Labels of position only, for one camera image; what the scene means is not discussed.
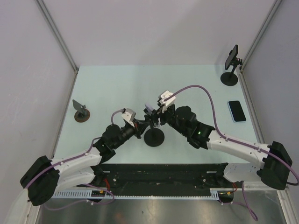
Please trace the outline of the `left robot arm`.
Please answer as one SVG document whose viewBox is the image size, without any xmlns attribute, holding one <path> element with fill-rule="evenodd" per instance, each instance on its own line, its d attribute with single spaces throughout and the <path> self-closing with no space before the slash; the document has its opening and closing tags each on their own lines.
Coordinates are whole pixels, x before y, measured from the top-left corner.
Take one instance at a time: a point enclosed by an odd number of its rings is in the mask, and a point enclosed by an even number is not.
<svg viewBox="0 0 299 224">
<path fill-rule="evenodd" d="M 35 160 L 20 179 L 20 184 L 28 194 L 28 201 L 39 206 L 50 200 L 58 191 L 77 185 L 99 186 L 103 174 L 97 168 L 116 154 L 116 149 L 131 137 L 141 138 L 146 128 L 153 124 L 145 115 L 143 120 L 124 112 L 125 125 L 110 124 L 104 133 L 92 140 L 90 147 L 64 159 L 49 159 L 41 156 Z"/>
</svg>

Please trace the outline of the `rusty round phone stand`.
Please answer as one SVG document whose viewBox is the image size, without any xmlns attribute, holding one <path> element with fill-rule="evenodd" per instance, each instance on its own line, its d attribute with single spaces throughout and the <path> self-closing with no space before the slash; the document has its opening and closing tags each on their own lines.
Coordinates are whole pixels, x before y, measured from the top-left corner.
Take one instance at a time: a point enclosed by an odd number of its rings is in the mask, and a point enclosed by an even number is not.
<svg viewBox="0 0 299 224">
<path fill-rule="evenodd" d="M 88 109 L 86 109 L 85 105 L 80 104 L 76 100 L 72 100 L 73 107 L 76 110 L 74 119 L 78 123 L 86 122 L 90 118 L 90 112 Z"/>
</svg>

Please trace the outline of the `blue-cased smartphone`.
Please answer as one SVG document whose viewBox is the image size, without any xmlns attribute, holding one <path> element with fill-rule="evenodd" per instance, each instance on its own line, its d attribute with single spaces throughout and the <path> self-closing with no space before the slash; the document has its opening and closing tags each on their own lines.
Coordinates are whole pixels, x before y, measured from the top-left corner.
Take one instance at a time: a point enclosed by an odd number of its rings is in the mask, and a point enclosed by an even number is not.
<svg viewBox="0 0 299 224">
<path fill-rule="evenodd" d="M 230 114 L 232 116 L 232 120 L 235 123 L 241 123 L 247 121 L 240 101 L 238 100 L 228 101 L 228 107 L 229 107 Z"/>
</svg>

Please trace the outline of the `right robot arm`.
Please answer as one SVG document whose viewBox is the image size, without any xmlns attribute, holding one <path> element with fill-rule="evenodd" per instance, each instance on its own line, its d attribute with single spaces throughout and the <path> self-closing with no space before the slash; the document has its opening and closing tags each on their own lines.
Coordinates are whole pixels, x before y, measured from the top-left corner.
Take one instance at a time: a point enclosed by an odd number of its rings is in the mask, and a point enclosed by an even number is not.
<svg viewBox="0 0 299 224">
<path fill-rule="evenodd" d="M 292 160 L 283 144 L 250 143 L 220 133 L 215 127 L 197 120 L 197 116 L 188 106 L 176 108 L 171 105 L 167 110 L 159 108 L 150 112 L 153 124 L 168 124 L 186 137 L 194 148 L 221 151 L 241 158 L 257 170 L 253 173 L 265 185 L 284 190 L 287 185 Z"/>
</svg>

